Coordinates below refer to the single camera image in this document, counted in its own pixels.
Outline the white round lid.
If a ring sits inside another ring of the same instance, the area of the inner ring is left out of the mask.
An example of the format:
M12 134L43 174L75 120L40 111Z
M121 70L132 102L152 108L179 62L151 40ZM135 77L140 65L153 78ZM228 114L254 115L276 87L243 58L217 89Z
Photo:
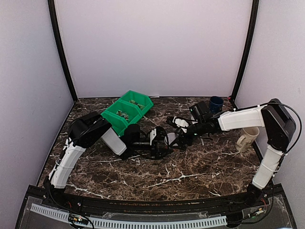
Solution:
M174 133L174 132L168 133L167 138L168 138L169 144L171 144L177 137L178 137L177 133Z

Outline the green three-compartment candy bin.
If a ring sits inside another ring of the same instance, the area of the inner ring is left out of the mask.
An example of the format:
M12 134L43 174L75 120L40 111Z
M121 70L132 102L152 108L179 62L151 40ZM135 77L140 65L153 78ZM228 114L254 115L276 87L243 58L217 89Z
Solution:
M149 96L130 90L101 115L111 123L117 135L122 136L129 125L138 123L152 107Z

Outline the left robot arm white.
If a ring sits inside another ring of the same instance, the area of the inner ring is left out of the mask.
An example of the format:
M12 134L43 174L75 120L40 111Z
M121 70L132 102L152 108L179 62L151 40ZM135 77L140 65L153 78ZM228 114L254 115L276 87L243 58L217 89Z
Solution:
M138 124L130 124L119 136L112 124L98 112L86 114L75 119L69 127L68 137L64 148L55 162L54 168L46 176L44 185L54 188L49 193L49 201L57 208L67 204L67 197L58 189L65 189L68 178L78 159L102 140L107 147L120 159L128 159L141 151L149 151L149 160L159 160L166 157L173 150L170 148L169 137L165 129L157 126L145 133Z

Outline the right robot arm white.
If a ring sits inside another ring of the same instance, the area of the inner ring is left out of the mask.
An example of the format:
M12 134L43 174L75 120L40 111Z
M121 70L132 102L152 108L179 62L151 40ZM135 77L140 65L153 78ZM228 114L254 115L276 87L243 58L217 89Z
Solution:
M263 190L278 172L285 155L294 147L290 142L295 131L302 130L302 125L297 125L290 114L295 110L278 99L233 111L220 111L216 114L209 110L205 102L200 101L189 110L191 119L178 116L167 118L167 123L176 129L164 138L168 147L184 150L186 146L193 144L195 138L202 135L241 129L243 136L237 144L239 148L242 148L247 142L247 137L255 141L260 134L260 129L265 129L267 147L251 182L255 188L243 197L243 203L246 206L255 206L262 198L260 190Z

